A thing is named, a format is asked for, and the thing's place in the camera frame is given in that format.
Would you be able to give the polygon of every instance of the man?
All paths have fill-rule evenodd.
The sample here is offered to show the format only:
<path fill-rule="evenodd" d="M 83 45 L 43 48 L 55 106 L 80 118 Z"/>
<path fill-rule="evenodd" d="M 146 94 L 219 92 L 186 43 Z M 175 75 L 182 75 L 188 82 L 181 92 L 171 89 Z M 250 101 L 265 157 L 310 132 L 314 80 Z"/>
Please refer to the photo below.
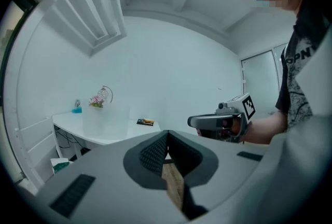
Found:
<path fill-rule="evenodd" d="M 294 32 L 286 50 L 281 55 L 283 80 L 280 95 L 276 103 L 279 110 L 272 116 L 254 120 L 250 123 L 242 140 L 269 144 L 273 136 L 282 133 L 312 116 L 306 97 L 297 84 L 295 77 L 316 52 L 329 26 L 321 13 L 319 0 L 265 0 L 271 5 L 293 11 L 297 15 Z M 238 120 L 232 125 L 233 133 L 239 130 Z"/>

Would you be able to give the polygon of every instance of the white table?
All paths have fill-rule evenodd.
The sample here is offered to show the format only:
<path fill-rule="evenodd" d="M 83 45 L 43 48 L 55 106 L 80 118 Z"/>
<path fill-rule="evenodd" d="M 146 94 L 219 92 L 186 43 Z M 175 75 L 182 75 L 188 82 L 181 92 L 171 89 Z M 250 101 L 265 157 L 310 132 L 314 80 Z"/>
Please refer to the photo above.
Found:
<path fill-rule="evenodd" d="M 66 131 L 67 133 L 72 134 L 73 136 L 77 136 L 82 138 L 86 141 L 99 144 L 99 145 L 108 145 L 112 144 L 121 140 L 125 140 L 128 138 L 159 132 L 159 124 L 157 122 L 154 123 L 152 127 L 147 125 L 136 124 L 137 120 L 129 120 L 128 122 L 128 130 L 127 130 L 127 137 L 123 139 L 99 139 L 99 138 L 91 138 L 84 134 L 83 132 L 83 122 L 82 122 L 82 114 L 74 114 L 74 113 L 65 113 L 65 114 L 58 114 L 53 115 L 53 123 L 57 127 L 61 128 L 62 130 Z M 81 152 L 78 144 L 74 144 L 76 157 L 81 157 Z"/>

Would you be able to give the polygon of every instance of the t-shirt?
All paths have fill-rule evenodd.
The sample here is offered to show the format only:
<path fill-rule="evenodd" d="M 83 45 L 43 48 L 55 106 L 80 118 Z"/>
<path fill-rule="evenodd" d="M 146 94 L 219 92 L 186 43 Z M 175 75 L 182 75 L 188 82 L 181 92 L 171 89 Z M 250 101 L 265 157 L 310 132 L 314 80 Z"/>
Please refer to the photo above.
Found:
<path fill-rule="evenodd" d="M 294 31 L 283 50 L 283 79 L 276 108 L 288 114 L 288 129 L 312 116 L 309 103 L 295 77 L 314 55 L 329 26 L 320 0 L 302 0 Z"/>

